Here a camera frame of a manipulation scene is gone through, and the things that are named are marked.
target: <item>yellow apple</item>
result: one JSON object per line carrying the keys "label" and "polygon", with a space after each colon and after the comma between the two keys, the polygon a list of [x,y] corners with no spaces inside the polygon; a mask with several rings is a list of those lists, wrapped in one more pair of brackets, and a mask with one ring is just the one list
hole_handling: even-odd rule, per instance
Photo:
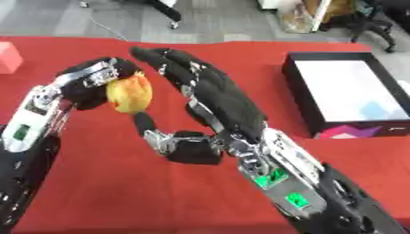
{"label": "yellow apple", "polygon": [[118,112],[124,113],[141,112],[152,100],[151,84],[142,72],[108,83],[106,93],[108,102],[112,103]]}

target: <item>wire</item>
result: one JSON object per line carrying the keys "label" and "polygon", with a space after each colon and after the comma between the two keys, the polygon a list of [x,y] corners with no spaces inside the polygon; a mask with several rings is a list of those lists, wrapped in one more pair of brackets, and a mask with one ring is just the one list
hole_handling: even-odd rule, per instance
{"label": "wire", "polygon": [[99,27],[102,27],[102,28],[106,29],[107,31],[111,32],[112,34],[115,35],[116,38],[119,38],[119,39],[124,40],[124,41],[129,41],[128,38],[125,37],[124,35],[122,35],[120,32],[115,31],[115,30],[113,30],[112,28],[110,28],[110,27],[108,27],[108,26],[105,26],[105,25],[103,25],[103,24],[97,22],[97,20],[95,20],[95,18],[92,16],[92,13],[90,14],[90,20],[91,20],[95,25],[97,25],[97,26],[99,26]]}

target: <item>red table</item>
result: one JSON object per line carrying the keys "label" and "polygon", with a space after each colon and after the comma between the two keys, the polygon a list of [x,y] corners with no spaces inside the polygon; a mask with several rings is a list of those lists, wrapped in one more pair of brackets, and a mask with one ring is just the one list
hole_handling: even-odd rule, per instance
{"label": "red table", "polygon": [[[0,122],[6,123],[29,89],[70,65],[100,56],[127,59],[132,45],[172,47],[225,70],[269,116],[320,160],[333,164],[381,201],[396,218],[410,218],[410,138],[312,140],[281,74],[289,51],[357,51],[362,45],[232,42],[155,45],[114,39],[6,37],[25,64],[0,76]],[[204,130],[184,112],[185,101],[147,66],[154,87],[148,111],[166,131]],[[74,112],[62,150],[16,233],[295,233],[254,185],[220,166],[177,165],[141,140],[129,117],[105,105]]]}

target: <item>robotic arm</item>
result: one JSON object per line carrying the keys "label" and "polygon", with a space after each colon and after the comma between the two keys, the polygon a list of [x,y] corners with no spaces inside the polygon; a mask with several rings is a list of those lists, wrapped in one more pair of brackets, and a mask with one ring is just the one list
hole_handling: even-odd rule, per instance
{"label": "robotic arm", "polygon": [[270,128],[257,106],[211,64],[169,48],[132,48],[131,53],[167,78],[188,99],[189,114],[215,132],[161,133],[146,113],[138,113],[138,132],[168,160],[215,165],[221,151],[227,152],[300,233],[406,233],[349,178]]}
{"label": "robotic arm", "polygon": [[105,102],[105,84],[137,71],[130,61],[99,58],[68,68],[34,87],[11,121],[0,127],[0,233],[20,220],[59,152],[70,111]]}

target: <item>gray carpet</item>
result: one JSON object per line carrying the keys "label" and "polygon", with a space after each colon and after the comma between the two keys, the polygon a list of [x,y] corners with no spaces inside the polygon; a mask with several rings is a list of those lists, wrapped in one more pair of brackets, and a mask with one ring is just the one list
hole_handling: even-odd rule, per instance
{"label": "gray carpet", "polygon": [[[183,23],[176,30],[169,29],[169,20],[143,0],[89,2],[91,8],[80,8],[79,0],[0,0],[0,35],[117,37],[97,22],[130,41],[143,42],[350,40],[349,32],[343,29],[285,33],[273,12],[258,9],[257,0],[179,0],[176,9],[182,13]],[[371,46],[397,79],[410,81],[410,36],[399,27],[393,34],[398,44],[393,55],[385,54],[385,42],[372,34],[361,37],[360,43]]]}

